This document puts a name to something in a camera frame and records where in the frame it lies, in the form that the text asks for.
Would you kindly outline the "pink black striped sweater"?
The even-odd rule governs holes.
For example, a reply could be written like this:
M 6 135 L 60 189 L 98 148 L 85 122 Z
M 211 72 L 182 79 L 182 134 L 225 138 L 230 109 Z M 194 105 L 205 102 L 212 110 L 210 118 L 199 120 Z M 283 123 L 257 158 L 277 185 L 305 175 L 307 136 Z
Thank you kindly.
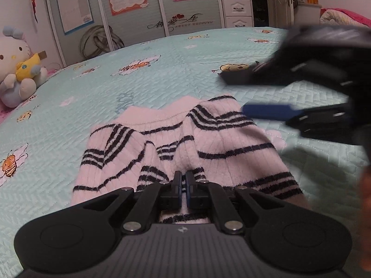
M 245 186 L 307 207 L 278 147 L 229 95 L 206 101 L 185 96 L 160 110 L 131 106 L 92 129 L 72 203 L 124 187 L 143 191 L 176 172 L 191 172 L 196 181 L 226 190 Z

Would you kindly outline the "pile of floral bedding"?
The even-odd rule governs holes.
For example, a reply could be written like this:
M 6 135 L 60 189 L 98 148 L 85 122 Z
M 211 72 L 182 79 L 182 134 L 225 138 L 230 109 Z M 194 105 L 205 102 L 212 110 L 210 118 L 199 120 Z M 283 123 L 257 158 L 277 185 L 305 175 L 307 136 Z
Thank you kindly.
M 370 19 L 361 14 L 341 8 L 322 8 L 320 15 L 321 25 L 352 25 L 371 27 Z

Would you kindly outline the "white drawer cabinet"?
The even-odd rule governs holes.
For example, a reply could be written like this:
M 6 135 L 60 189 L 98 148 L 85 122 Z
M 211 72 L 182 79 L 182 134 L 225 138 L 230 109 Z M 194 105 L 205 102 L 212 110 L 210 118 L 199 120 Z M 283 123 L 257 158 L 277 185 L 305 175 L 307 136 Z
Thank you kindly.
M 252 0 L 223 0 L 226 28 L 254 27 Z

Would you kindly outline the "white door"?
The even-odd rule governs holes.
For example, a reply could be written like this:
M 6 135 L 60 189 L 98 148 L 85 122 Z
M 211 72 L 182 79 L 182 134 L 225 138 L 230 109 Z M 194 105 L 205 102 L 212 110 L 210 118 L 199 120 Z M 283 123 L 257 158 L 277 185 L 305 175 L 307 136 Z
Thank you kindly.
M 288 28 L 294 23 L 293 0 L 267 0 L 269 25 L 275 28 Z

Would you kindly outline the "mint green quilted bedspread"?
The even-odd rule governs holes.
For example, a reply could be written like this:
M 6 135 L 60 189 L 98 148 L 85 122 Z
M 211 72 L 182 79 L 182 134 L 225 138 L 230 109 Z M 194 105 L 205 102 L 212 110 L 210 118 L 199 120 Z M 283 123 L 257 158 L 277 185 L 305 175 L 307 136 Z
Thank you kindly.
M 291 104 L 297 109 L 339 104 L 345 96 L 309 82 L 284 88 L 232 87 L 219 79 L 223 65 L 268 58 L 284 29 L 213 29 L 135 44 L 72 65 L 51 77 L 35 96 L 1 124 L 1 158 L 23 148 L 27 155 L 12 177 L 1 178 L 1 276 L 21 271 L 13 241 L 26 222 L 69 206 L 90 130 L 130 106 L 161 109 L 190 95 L 223 94 L 241 104 Z M 257 124 L 272 141 L 313 210 L 342 222 L 352 233 L 346 263 L 358 266 L 358 180 L 367 163 L 361 148 L 305 139 L 275 121 Z

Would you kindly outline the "grey sliding wardrobe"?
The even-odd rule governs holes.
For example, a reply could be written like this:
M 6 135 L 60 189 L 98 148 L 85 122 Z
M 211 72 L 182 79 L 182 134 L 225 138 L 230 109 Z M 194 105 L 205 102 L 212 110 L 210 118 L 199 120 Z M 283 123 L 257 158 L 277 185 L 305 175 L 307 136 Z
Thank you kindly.
M 47 0 L 47 6 L 63 65 L 224 27 L 221 0 Z

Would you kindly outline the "white Hello Kitty plush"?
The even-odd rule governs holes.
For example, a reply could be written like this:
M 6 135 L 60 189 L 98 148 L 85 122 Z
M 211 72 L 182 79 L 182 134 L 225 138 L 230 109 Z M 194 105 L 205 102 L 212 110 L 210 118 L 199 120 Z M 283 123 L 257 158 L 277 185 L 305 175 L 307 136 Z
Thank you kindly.
M 47 81 L 48 71 L 41 64 L 47 54 L 45 51 L 33 53 L 21 30 L 5 26 L 0 56 L 1 102 L 15 109 Z

